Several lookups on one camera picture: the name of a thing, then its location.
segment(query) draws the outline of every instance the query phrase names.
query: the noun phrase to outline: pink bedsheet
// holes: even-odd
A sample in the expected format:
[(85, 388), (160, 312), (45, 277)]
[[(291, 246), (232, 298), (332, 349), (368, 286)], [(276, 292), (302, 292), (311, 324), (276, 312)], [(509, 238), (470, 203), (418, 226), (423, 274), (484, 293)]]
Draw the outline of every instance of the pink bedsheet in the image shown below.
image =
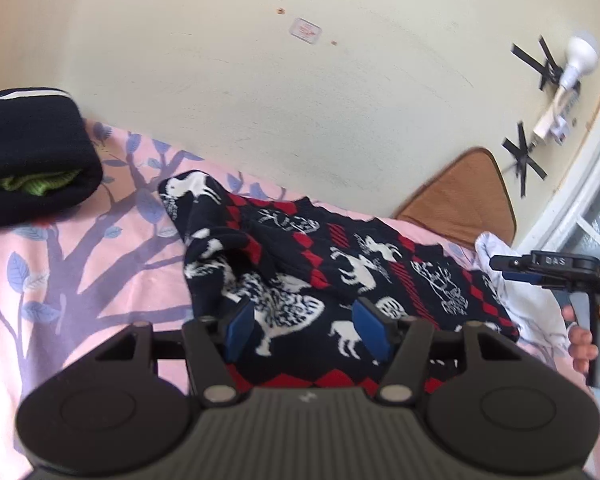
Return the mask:
[[(0, 480), (30, 469), (14, 448), (13, 418), (23, 396), (134, 320), (170, 330), (190, 316), (184, 245), (157, 199), (161, 180), (196, 169), (235, 193), (301, 196), (149, 137), (87, 126), (105, 168), (97, 192), (55, 218), (0, 230)], [(412, 224), (385, 221), (417, 243), (440, 243), (473, 267), (470, 251)], [(185, 387), (180, 363), (161, 365), (160, 374)]]

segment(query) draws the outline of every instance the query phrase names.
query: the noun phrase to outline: green fabric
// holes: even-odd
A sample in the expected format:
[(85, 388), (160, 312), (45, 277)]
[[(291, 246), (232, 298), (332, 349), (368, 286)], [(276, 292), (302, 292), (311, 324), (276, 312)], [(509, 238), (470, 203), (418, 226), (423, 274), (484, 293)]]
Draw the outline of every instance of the green fabric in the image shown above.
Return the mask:
[(5, 191), (22, 191), (34, 196), (44, 196), (47, 191), (60, 189), (70, 184), (81, 171), (56, 171), (24, 176), (7, 176), (0, 179), (0, 188)]

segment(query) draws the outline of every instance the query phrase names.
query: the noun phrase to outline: human hand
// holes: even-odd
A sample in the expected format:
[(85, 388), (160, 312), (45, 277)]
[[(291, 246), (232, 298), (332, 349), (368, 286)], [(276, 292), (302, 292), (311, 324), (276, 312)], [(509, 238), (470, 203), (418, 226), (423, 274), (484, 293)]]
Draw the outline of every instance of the human hand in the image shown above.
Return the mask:
[[(567, 321), (576, 321), (575, 313), (571, 305), (562, 310), (562, 316)], [(573, 357), (573, 369), (581, 374), (589, 371), (589, 362), (598, 357), (598, 347), (595, 346), (593, 336), (589, 330), (574, 326), (569, 330), (569, 355)]]

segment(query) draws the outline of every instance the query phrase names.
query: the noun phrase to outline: tree branch pattern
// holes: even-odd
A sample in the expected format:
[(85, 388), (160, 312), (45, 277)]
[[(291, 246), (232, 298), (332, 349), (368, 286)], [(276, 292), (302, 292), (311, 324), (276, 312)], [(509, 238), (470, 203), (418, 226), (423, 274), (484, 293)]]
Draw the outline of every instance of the tree branch pattern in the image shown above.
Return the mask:
[[(177, 174), (183, 161), (203, 160), (183, 150), (176, 152), (160, 140), (149, 140), (132, 132), (126, 134), (124, 154), (118, 156), (119, 153), (116, 154), (115, 151), (120, 151), (120, 145), (115, 145), (115, 149), (110, 149), (109, 146), (113, 140), (110, 140), (111, 134), (111, 128), (95, 123), (92, 142), (103, 158), (105, 170), (128, 170), (132, 192), (116, 198), (111, 188), (115, 178), (105, 174), (101, 186), (108, 198), (109, 208), (94, 216), (85, 234), (67, 253), (61, 245), (62, 232), (72, 229), (70, 221), (78, 215), (80, 206), (51, 220), (19, 226), (13, 230), (21, 237), (40, 245), (45, 244), (48, 261), (48, 271), (43, 273), (32, 272), (27, 261), (16, 251), (10, 254), (7, 263), (8, 283), (19, 294), (19, 300), (17, 316), (12, 322), (0, 306), (0, 322), (13, 339), (22, 379), (21, 396), (26, 396), (58, 372), (73, 350), (100, 330), (138, 320), (162, 323), (190, 317), (189, 304), (148, 312), (133, 310), (124, 314), (101, 316), (125, 285), (140, 272), (181, 263), (181, 254), (152, 261), (162, 250), (180, 240), (174, 227), (158, 228), (158, 222), (168, 217), (157, 198), (157, 186), (164, 179)], [(152, 143), (155, 156), (138, 160), (137, 152), (142, 142)], [(158, 173), (147, 179), (140, 170), (143, 167), (158, 170)], [(275, 197), (267, 196), (259, 183), (247, 185), (241, 172), (237, 176), (227, 174), (227, 181), (231, 192), (242, 196), (261, 200), (284, 200), (286, 196), (285, 188), (280, 188), (280, 193)], [(134, 210), (152, 225), (152, 235), (133, 250), (120, 254), (104, 272), (81, 289), (84, 269), (94, 250), (101, 243), (123, 235), (123, 229), (118, 224)], [(29, 299), (31, 296), (39, 298), (42, 292), (44, 297), (41, 301)], [(23, 341), (23, 319), (32, 322), (26, 348)]]

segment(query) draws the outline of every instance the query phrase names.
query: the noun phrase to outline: white cloth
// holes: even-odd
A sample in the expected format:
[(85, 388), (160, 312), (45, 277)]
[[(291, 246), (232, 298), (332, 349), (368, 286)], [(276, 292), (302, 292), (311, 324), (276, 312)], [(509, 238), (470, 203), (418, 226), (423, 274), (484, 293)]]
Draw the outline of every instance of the white cloth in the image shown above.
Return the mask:
[(567, 329), (554, 295), (536, 285), (504, 280), (502, 273), (491, 269), (489, 260), (498, 254), (520, 256), (495, 234), (485, 232), (475, 241), (480, 270), (493, 283), (500, 303), (507, 309), (520, 337), (531, 343), (568, 351)]

